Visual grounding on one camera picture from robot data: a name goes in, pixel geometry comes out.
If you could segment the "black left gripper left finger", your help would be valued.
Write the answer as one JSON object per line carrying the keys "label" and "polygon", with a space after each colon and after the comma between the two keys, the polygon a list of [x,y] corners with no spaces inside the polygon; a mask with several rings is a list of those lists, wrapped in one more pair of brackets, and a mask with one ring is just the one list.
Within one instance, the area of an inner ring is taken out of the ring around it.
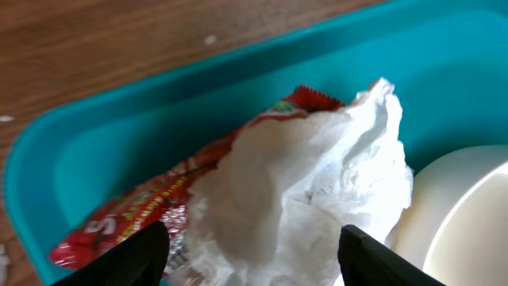
{"label": "black left gripper left finger", "polygon": [[52,286],[159,286],[169,246],[167,228],[154,222]]}

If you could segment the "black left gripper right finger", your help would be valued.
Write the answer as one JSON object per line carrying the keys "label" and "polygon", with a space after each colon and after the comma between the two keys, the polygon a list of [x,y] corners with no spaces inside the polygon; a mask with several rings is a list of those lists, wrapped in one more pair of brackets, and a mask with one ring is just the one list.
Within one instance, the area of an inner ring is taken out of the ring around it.
{"label": "black left gripper right finger", "polygon": [[341,228],[337,258],[345,286],[444,286],[354,225]]}

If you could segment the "red snack wrapper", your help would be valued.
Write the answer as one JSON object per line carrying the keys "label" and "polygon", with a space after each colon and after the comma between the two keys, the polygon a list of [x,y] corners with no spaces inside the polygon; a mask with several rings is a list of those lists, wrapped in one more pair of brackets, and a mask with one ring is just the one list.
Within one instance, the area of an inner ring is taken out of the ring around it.
{"label": "red snack wrapper", "polygon": [[343,106],[342,101],[319,91],[297,87],[291,95],[224,137],[205,145],[174,168],[103,204],[50,252],[50,260],[66,269],[81,269],[157,220],[165,224],[170,241],[174,242],[183,236],[188,225],[190,194],[187,189],[217,167],[243,129],[264,120],[305,118],[318,111],[335,111]]}

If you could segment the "white napkin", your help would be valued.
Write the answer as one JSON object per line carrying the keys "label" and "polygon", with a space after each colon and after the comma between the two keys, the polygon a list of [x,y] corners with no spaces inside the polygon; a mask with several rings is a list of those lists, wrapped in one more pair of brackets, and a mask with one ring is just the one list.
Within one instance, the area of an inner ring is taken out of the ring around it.
{"label": "white napkin", "polygon": [[192,285],[340,285],[341,228],[384,242],[410,206],[402,107],[378,79],[349,105],[242,131],[190,187]]}

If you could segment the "white cup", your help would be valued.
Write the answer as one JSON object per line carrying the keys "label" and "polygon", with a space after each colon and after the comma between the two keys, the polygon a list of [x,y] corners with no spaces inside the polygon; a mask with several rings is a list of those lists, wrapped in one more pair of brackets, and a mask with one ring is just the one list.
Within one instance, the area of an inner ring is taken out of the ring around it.
{"label": "white cup", "polygon": [[507,165],[485,175],[451,209],[425,258],[445,285],[507,286]]}

